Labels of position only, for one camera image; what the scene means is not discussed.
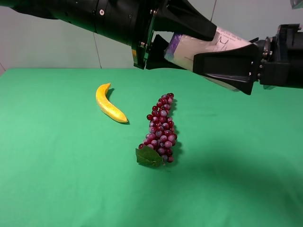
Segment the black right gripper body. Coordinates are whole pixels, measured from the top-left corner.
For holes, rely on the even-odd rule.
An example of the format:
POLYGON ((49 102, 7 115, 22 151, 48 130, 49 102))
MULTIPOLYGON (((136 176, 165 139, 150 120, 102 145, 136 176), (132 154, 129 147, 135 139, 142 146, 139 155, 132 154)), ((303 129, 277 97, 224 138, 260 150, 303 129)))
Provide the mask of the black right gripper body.
POLYGON ((258 47, 250 89, 255 81, 265 89, 303 88, 302 24, 282 24, 275 36, 264 40, 255 38, 250 43, 258 47))

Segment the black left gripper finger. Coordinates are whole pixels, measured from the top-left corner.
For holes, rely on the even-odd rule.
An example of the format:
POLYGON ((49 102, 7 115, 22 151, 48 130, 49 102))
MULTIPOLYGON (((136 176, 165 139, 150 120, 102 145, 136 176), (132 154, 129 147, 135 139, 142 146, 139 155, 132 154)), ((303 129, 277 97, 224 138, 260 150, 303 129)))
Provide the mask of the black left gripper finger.
POLYGON ((214 39, 217 26, 200 14, 187 0, 163 0, 157 9, 153 30, 211 41, 214 39))
POLYGON ((164 58, 165 50, 169 46, 169 43, 160 35, 156 35, 153 43, 150 47, 148 58, 145 68, 147 70, 154 69, 178 69, 185 70, 184 68, 177 66, 164 58))

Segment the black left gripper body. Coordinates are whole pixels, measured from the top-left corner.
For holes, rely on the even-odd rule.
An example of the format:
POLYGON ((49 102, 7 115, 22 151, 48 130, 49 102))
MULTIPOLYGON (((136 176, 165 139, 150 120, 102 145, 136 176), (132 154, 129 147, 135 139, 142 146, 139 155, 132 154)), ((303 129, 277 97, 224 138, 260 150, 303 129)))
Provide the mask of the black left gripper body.
POLYGON ((144 69, 152 46, 156 14, 165 0, 140 0, 134 12, 131 50, 134 66, 144 69))

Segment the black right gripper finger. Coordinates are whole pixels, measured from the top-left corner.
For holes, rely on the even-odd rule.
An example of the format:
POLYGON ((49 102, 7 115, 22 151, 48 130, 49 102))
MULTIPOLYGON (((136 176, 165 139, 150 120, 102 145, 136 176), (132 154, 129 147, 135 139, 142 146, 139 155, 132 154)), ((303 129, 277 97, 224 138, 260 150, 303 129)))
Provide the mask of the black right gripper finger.
POLYGON ((256 81, 259 49, 255 44, 223 52, 196 54, 193 72, 231 85, 250 95, 256 81))

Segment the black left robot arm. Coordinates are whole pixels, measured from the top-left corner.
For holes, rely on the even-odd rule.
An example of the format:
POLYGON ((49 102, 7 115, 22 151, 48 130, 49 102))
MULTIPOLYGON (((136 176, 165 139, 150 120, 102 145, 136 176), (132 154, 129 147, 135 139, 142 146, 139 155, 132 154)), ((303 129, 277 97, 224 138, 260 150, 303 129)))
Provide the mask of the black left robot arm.
POLYGON ((154 32, 173 32, 203 41, 217 27, 186 0, 3 0, 22 14, 58 19, 131 47, 140 69, 173 68, 164 59, 168 47, 154 32))

